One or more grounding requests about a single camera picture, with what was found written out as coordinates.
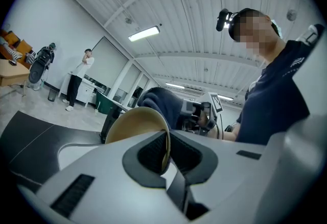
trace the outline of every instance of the beige cup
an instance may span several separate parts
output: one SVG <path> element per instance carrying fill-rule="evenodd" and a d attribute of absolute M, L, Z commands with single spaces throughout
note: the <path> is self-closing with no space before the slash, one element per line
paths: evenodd
<path fill-rule="evenodd" d="M 121 115 L 110 128 L 105 144 L 124 140 L 147 132 L 166 131 L 166 155 L 162 161 L 165 169 L 170 154 L 169 128 L 163 116 L 149 107 L 137 107 Z"/>

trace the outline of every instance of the trash can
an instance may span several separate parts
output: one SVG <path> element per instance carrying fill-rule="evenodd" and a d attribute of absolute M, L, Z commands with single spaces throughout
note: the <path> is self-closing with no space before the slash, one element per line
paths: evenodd
<path fill-rule="evenodd" d="M 57 93 L 58 93 L 58 92 L 57 92 L 56 90 L 50 88 L 49 95 L 48 95 L 48 100 L 49 100 L 50 102 L 54 102 L 55 99 L 56 99 Z"/>

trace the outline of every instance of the wooden table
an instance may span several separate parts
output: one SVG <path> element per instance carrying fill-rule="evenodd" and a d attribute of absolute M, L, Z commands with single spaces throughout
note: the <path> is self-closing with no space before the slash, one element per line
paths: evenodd
<path fill-rule="evenodd" d="M 11 65 L 8 60 L 0 60 L 0 86 L 23 83 L 23 96 L 25 96 L 26 80 L 28 79 L 29 74 L 30 71 L 20 63 L 17 63 L 17 65 L 14 66 Z"/>

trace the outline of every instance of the ceiling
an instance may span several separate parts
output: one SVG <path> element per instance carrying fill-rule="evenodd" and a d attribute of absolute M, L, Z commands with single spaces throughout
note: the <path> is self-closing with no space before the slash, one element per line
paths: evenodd
<path fill-rule="evenodd" d="M 76 0 L 160 85 L 165 82 L 193 90 L 180 91 L 195 98 L 203 91 L 233 97 L 241 107 L 244 94 L 264 68 L 263 61 L 233 42 L 226 29 L 215 29 L 219 12 L 249 7 L 276 20 L 284 39 L 296 39 L 319 13 L 311 0 Z M 297 11 L 288 21 L 289 9 Z M 130 42 L 128 36 L 158 26 L 158 35 Z"/>

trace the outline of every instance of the white shirt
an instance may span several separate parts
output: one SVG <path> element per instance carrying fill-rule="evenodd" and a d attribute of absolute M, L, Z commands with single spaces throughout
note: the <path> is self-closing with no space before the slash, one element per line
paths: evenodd
<path fill-rule="evenodd" d="M 84 75 L 87 70 L 89 70 L 94 63 L 94 58 L 90 57 L 86 59 L 86 63 L 79 64 L 76 69 L 73 71 L 72 75 L 76 75 L 79 78 L 84 78 Z"/>

